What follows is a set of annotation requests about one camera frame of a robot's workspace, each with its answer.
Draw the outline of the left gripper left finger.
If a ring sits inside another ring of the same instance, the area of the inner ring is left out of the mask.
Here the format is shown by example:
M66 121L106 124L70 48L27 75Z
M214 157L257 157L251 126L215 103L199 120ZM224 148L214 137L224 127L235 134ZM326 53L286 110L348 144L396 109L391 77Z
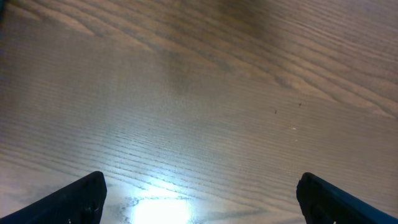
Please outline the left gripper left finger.
M99 224L107 195L104 175L92 172L1 218L1 224Z

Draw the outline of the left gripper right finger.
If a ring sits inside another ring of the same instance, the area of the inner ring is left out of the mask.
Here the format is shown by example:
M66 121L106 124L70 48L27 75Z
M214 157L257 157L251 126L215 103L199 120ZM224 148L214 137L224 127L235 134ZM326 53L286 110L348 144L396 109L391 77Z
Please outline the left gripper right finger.
M307 224L397 224L397 218L309 172L299 180L296 196Z

